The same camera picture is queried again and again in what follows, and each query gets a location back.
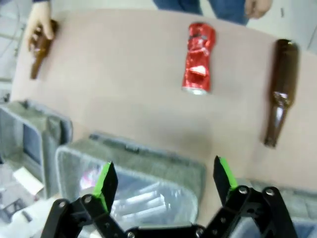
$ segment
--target person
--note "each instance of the person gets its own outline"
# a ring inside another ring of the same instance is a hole
[[[159,9],[182,11],[202,15],[199,0],[153,0]],[[208,0],[216,17],[246,25],[250,18],[260,18],[270,9],[272,0]],[[54,37],[50,24],[51,3],[49,0],[33,0],[26,27],[26,39],[31,44],[34,31],[42,25],[48,39]]]

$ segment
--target bolt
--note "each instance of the bolt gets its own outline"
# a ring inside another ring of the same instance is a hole
[[[203,233],[204,233],[204,230],[201,229],[201,228],[198,228],[198,229],[196,230],[196,236],[197,236],[197,237],[200,237]]]
[[[87,196],[87,197],[85,198],[85,203],[90,203],[90,201],[91,201],[91,196]]]
[[[132,233],[132,232],[128,232],[128,238],[134,238],[135,237],[135,235]]]
[[[59,204],[59,207],[62,208],[62,207],[64,207],[65,205],[66,205],[66,202],[61,202],[61,203]]]
[[[272,189],[270,189],[270,188],[267,189],[265,192],[267,193],[267,195],[270,195],[270,196],[274,195],[274,191]]]
[[[239,192],[242,194],[247,194],[248,190],[245,187],[241,187],[241,188],[239,188]]]

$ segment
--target brown glass bottle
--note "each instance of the brown glass bottle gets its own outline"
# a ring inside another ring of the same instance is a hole
[[[51,25],[53,32],[56,33],[58,24],[56,21],[51,20]],[[52,43],[52,40],[49,40],[46,38],[45,34],[43,33],[43,30],[34,32],[35,35],[38,36],[38,38],[35,40],[33,39],[32,45],[34,45],[34,62],[32,64],[31,68],[31,79],[36,79],[37,75],[39,73],[41,64],[43,62],[43,59],[49,54],[50,46]]]
[[[289,40],[276,41],[271,87],[270,115],[264,144],[276,147],[286,115],[294,103],[298,76],[299,49]]]

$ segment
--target beige tabletop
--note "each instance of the beige tabletop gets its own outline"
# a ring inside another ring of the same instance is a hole
[[[38,80],[21,47],[12,100],[33,99],[72,119],[74,139],[92,131],[126,137],[205,163],[198,222],[220,206],[215,155],[237,177],[317,190],[317,57],[302,52],[296,102],[276,149],[263,146],[273,36],[216,19],[145,10],[96,10],[57,18],[61,28]],[[188,26],[217,32],[212,92],[181,90]]]

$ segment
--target blue jeans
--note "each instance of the blue jeans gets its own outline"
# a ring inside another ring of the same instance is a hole
[[[217,18],[246,25],[248,18],[244,15],[245,0],[208,0]],[[153,0],[162,10],[182,11],[203,15],[199,0]]]

